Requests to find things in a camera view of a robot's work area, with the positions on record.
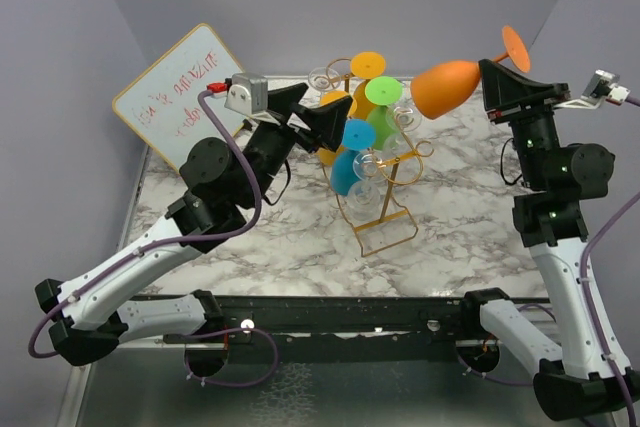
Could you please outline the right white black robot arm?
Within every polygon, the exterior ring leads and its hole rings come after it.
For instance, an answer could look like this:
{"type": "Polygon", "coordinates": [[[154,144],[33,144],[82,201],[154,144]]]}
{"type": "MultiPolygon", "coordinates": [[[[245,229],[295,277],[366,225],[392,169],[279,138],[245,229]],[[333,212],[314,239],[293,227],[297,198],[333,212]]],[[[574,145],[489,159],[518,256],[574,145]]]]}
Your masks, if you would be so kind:
{"type": "Polygon", "coordinates": [[[501,64],[479,64],[489,120],[512,132],[526,193],[514,200],[513,223],[545,284],[559,337],[548,338],[499,289],[464,296],[459,314],[469,337],[496,337],[530,374],[536,399],[554,421],[631,409],[639,375],[608,320],[590,261],[580,204],[605,197],[614,155],[593,143],[562,145],[554,114],[594,110],[628,97],[615,74],[597,71],[573,98],[564,83],[541,83],[501,64]]]}

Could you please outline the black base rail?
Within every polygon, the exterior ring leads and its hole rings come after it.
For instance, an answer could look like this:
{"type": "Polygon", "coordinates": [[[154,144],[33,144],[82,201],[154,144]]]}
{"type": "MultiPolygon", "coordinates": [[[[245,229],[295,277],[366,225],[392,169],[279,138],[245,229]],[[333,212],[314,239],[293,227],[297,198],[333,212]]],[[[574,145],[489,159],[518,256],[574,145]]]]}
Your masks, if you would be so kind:
{"type": "Polygon", "coordinates": [[[505,300],[499,288],[462,297],[217,296],[205,303],[208,320],[193,334],[165,341],[220,347],[233,363],[351,363],[444,361],[457,344],[488,335],[481,304],[505,300]]]}

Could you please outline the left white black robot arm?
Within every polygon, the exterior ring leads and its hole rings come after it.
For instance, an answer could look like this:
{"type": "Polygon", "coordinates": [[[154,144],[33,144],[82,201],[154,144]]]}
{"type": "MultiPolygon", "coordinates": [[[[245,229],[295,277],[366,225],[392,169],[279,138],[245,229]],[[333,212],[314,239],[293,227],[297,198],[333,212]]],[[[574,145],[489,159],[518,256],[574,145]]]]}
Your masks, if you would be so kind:
{"type": "Polygon", "coordinates": [[[31,357],[60,356],[84,366],[132,340],[176,335],[206,342],[218,335],[223,315],[210,293],[194,291],[173,300],[138,301],[135,296],[169,271],[251,230],[291,150],[336,150],[352,105],[350,98],[341,97],[307,108],[300,103],[306,83],[264,88],[258,106],[271,118],[260,122],[246,146],[239,147],[207,103],[217,96],[233,100],[237,85],[227,79],[199,93],[199,106],[219,134],[192,147],[179,170],[187,189],[166,213],[90,271],[36,286],[45,316],[29,339],[31,357]]]}

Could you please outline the orange cup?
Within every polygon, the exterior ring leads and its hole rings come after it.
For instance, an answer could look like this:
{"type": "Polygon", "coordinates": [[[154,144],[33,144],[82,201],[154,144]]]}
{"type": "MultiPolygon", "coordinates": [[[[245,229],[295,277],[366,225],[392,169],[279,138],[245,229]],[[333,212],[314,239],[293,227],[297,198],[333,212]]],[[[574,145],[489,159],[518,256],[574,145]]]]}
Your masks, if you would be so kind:
{"type": "MultiPolygon", "coordinates": [[[[493,61],[510,59],[523,73],[531,69],[528,49],[514,28],[502,28],[505,52],[493,61]]],[[[415,76],[410,83],[412,101],[426,118],[436,120],[464,104],[474,93],[481,80],[478,61],[452,60],[438,64],[415,76]]]]}

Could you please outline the green goblet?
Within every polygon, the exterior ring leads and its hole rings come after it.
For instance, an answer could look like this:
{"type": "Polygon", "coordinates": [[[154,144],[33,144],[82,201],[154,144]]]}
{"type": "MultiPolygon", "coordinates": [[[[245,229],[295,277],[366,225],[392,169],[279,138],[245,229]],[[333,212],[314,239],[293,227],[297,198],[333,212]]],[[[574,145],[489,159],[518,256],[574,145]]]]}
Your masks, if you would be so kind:
{"type": "Polygon", "coordinates": [[[403,84],[393,77],[379,76],[370,80],[365,87],[365,97],[374,107],[366,121],[374,128],[376,139],[372,148],[382,150],[386,139],[397,129],[387,120],[389,107],[402,97],[403,84]]]}

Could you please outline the clear wine glass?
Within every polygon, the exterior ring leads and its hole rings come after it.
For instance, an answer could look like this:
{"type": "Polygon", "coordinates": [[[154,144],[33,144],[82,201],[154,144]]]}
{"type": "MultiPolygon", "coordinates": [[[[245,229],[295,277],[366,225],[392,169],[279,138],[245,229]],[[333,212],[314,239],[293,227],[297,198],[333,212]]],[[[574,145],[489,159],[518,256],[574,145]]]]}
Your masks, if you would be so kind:
{"type": "Polygon", "coordinates": [[[325,66],[314,68],[307,77],[308,84],[320,93],[336,90],[342,83],[342,76],[333,68],[325,66]]]}

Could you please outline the blue goblet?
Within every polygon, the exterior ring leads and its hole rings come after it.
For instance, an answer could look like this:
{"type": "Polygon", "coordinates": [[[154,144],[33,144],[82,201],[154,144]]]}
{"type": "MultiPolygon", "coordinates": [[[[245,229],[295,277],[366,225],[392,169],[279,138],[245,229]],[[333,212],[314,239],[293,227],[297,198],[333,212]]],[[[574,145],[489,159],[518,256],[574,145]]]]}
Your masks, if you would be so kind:
{"type": "Polygon", "coordinates": [[[330,175],[330,185],[336,194],[346,196],[351,186],[359,181],[353,167],[354,160],[362,151],[372,147],[375,140],[375,129],[368,122],[361,119],[347,121],[342,139],[344,150],[336,157],[330,175]]]}

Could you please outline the whiteboard with red writing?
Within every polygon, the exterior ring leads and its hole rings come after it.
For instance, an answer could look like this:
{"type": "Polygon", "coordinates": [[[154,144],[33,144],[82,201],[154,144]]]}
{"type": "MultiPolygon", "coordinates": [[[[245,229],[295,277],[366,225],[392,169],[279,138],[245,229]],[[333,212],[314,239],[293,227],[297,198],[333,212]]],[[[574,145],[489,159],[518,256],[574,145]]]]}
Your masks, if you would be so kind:
{"type": "Polygon", "coordinates": [[[209,84],[243,70],[213,28],[201,23],[120,92],[112,108],[178,170],[197,142],[220,135],[199,105],[198,95],[209,84]]]}

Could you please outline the yellow goblet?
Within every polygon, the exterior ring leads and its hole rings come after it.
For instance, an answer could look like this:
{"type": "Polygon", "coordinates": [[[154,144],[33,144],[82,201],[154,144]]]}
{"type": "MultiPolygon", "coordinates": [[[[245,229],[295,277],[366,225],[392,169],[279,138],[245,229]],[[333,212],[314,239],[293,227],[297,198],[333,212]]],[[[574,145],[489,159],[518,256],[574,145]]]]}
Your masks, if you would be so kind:
{"type": "MultiPolygon", "coordinates": [[[[357,101],[345,91],[335,90],[322,95],[319,101],[319,106],[325,106],[333,101],[336,101],[342,98],[349,98],[351,100],[351,106],[347,113],[347,117],[351,118],[357,109],[357,101]]],[[[344,148],[342,146],[340,146],[337,151],[331,151],[325,148],[320,148],[316,152],[316,156],[323,165],[332,166],[333,163],[335,162],[336,157],[342,151],[344,151],[344,148]]]]}
{"type": "Polygon", "coordinates": [[[371,80],[385,72],[386,59],[378,52],[360,52],[351,59],[350,69],[353,76],[361,79],[362,82],[353,92],[354,104],[351,107],[349,116],[354,119],[366,120],[376,105],[368,100],[365,90],[371,80]]]}

